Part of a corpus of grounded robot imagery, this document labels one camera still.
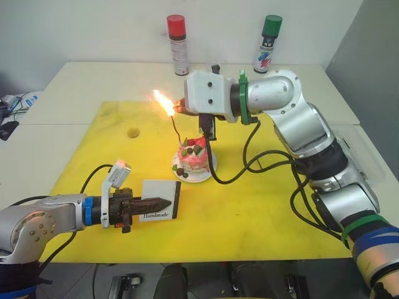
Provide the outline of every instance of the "blue band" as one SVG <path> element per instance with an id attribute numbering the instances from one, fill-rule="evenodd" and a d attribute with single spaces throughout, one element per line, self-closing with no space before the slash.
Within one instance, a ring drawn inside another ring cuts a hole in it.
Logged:
<path id="1" fill-rule="evenodd" d="M 83 203 L 83 209 L 85 214 L 85 225 L 91 226 L 93 225 L 92 220 L 92 208 L 93 208 L 93 196 L 86 197 L 85 202 Z"/>
<path id="2" fill-rule="evenodd" d="M 37 285 L 34 285 L 30 288 L 25 288 L 23 290 L 8 292 L 8 293 L 0 293 L 0 299 L 13 299 L 18 297 L 23 297 L 29 294 L 32 294 L 36 291 Z"/>
<path id="3" fill-rule="evenodd" d="M 382 229 L 369 232 L 356 240 L 353 247 L 353 257 L 356 260 L 358 256 L 365 250 L 384 244 L 399 244 L 399 235 L 381 235 L 387 233 L 399 233 L 397 227 L 384 227 Z"/>

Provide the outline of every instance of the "green ring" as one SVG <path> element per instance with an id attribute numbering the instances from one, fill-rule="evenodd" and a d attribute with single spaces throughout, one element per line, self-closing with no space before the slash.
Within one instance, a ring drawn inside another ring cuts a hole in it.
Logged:
<path id="1" fill-rule="evenodd" d="M 341 235 L 342 243 L 344 243 L 344 245 L 349 249 L 349 244 L 348 244 L 348 241 L 347 241 L 347 236 L 349 235 L 349 233 L 351 231 L 353 231 L 354 229 L 356 229 L 356 228 L 358 228 L 358 227 L 360 227 L 360 226 L 362 226 L 364 224 L 367 224 L 369 222 L 373 222 L 373 221 L 383 221 L 383 222 L 389 223 L 384 217 L 382 217 L 380 215 L 377 215 L 377 214 L 364 216 L 364 217 L 362 217 L 360 219 L 357 219 L 356 221 L 353 221 L 351 224 L 349 224 L 344 229 L 344 231 L 342 232 L 342 235 Z"/>
<path id="2" fill-rule="evenodd" d="M 241 111 L 241 123 L 249 125 L 249 115 L 247 110 L 247 88 L 248 79 L 245 77 L 245 70 L 239 71 L 239 107 Z"/>

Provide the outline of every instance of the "white wall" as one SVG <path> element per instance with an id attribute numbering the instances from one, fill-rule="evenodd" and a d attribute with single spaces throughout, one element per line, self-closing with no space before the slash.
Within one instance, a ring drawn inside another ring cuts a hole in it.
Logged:
<path id="1" fill-rule="evenodd" d="M 170 62 L 183 14 L 190 62 L 251 63 L 266 14 L 284 18 L 274 63 L 326 67 L 362 0 L 0 0 L 0 94 L 42 90 L 68 60 Z"/>

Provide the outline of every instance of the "gray floor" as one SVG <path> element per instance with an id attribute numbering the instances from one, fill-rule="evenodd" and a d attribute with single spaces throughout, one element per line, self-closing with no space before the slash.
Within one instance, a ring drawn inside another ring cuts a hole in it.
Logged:
<path id="1" fill-rule="evenodd" d="M 368 298 L 368 290 L 354 262 L 350 259 L 310 260 L 296 262 L 261 262 L 271 283 L 279 273 L 298 273 L 307 277 L 313 299 Z M 189 279 L 189 299 L 231 297 L 231 287 L 223 263 L 186 263 Z M 38 299 L 92 298 L 92 264 L 52 263 L 42 277 L 53 280 L 52 285 L 41 285 Z M 144 282 L 124 298 L 151 299 L 156 283 L 164 269 L 162 264 L 100 265 L 95 280 L 96 299 L 108 298 L 114 275 L 140 273 Z"/>

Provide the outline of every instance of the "spray can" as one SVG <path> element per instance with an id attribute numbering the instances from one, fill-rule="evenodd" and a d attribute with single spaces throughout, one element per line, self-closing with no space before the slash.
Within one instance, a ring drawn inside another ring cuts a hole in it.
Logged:
<path id="1" fill-rule="evenodd" d="M 168 23 L 175 74 L 179 76 L 187 75 L 188 56 L 185 17 L 179 14 L 172 14 L 166 18 L 166 21 Z"/>
<path id="2" fill-rule="evenodd" d="M 254 71 L 264 74 L 267 72 L 272 59 L 274 41 L 279 36 L 282 17 L 270 14 L 264 20 L 259 52 L 255 57 Z"/>

